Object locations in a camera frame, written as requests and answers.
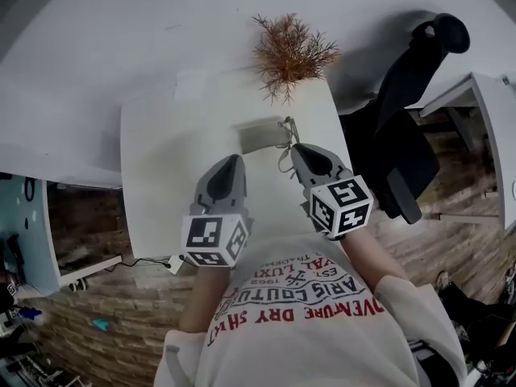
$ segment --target small white box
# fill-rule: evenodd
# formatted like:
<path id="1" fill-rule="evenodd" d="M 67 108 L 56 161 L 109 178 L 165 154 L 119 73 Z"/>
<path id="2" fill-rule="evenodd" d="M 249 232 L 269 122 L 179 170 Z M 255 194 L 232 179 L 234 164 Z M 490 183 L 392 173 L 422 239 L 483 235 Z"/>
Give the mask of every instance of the small white box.
<path id="1" fill-rule="evenodd" d="M 361 176 L 341 179 L 310 190 L 310 217 L 335 238 L 367 225 L 372 201 Z"/>
<path id="2" fill-rule="evenodd" d="M 167 268 L 167 270 L 169 270 L 171 274 L 176 275 L 183 264 L 184 261 L 179 257 L 179 255 L 172 255 L 169 260 L 170 268 Z"/>
<path id="3" fill-rule="evenodd" d="M 185 216 L 181 249 L 199 267 L 232 268 L 248 237 L 240 214 Z"/>

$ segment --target cable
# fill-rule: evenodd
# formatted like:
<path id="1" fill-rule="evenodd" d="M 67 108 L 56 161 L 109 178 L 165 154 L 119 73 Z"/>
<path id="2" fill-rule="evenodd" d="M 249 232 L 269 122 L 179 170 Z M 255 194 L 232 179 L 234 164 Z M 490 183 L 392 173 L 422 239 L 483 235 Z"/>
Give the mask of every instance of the cable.
<path id="1" fill-rule="evenodd" d="M 184 256 L 183 254 L 180 254 L 179 255 L 179 259 L 183 262 L 186 262 L 187 264 L 190 264 L 192 265 L 194 268 L 198 269 L 199 267 L 196 265 L 196 264 L 192 264 L 190 261 L 188 261 L 188 259 L 186 258 L 186 256 Z"/>
<path id="2" fill-rule="evenodd" d="M 283 170 L 281 168 L 281 162 L 290 154 L 290 149 L 292 148 L 292 138 L 295 138 L 296 143 L 299 144 L 298 129 L 296 128 L 296 122 L 290 116 L 287 116 L 283 122 L 278 122 L 277 126 L 281 127 L 282 129 L 285 129 L 289 137 L 289 140 L 287 140 L 286 144 L 276 145 L 276 148 L 278 149 L 285 149 L 281 153 L 280 159 L 277 162 L 277 168 L 281 173 L 288 173 L 293 170 L 293 173 L 290 177 L 290 179 L 292 179 L 296 174 L 293 165 L 290 168 Z"/>
<path id="3" fill-rule="evenodd" d="M 170 268 L 171 265 L 168 263 L 168 262 L 163 262 L 163 261 L 156 261 L 156 260 L 151 260 L 150 258 L 139 258 L 138 260 L 136 260 L 135 262 L 133 262 L 132 264 L 125 264 L 124 262 L 119 262 L 118 264 L 116 264 L 112 269 L 108 269 L 108 268 L 104 268 L 107 272 L 109 273 L 112 273 L 114 271 L 114 269 L 116 267 L 118 267 L 119 265 L 124 265 L 126 267 L 129 267 L 129 268 L 132 268 L 134 267 L 136 264 L 138 264 L 140 261 L 147 261 L 147 262 L 152 262 L 153 264 L 161 264 L 163 265 L 165 268 Z"/>

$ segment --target dried plant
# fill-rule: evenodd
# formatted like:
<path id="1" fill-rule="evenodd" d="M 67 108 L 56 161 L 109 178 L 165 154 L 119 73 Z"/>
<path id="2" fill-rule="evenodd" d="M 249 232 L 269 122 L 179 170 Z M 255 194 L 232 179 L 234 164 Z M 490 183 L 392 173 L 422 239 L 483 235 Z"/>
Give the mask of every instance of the dried plant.
<path id="1" fill-rule="evenodd" d="M 323 33 L 310 33 L 308 25 L 295 13 L 270 20 L 257 15 L 254 20 L 264 28 L 254 53 L 271 101 L 292 100 L 294 86 L 302 80 L 323 77 L 323 68 L 339 55 L 335 42 L 326 43 Z"/>

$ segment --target sneaker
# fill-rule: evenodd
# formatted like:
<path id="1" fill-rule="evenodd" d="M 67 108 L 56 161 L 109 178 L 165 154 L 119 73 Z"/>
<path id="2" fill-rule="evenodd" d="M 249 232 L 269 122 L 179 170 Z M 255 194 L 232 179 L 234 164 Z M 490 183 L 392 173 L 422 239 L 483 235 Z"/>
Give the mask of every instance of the sneaker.
<path id="1" fill-rule="evenodd" d="M 443 289 L 450 285 L 450 276 L 447 271 L 441 271 L 435 280 L 435 291 L 440 293 Z"/>

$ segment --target white t-shirt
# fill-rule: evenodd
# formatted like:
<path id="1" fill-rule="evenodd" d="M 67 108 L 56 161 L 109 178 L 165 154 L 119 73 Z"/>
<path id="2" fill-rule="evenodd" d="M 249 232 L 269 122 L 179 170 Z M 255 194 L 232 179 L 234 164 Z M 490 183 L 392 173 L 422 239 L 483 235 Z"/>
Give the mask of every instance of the white t-shirt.
<path id="1" fill-rule="evenodd" d="M 417 363 L 434 354 L 461 382 L 433 289 L 384 277 L 373 295 L 336 249 L 319 236 L 246 248 L 208 332 L 166 335 L 154 386 L 428 386 Z"/>

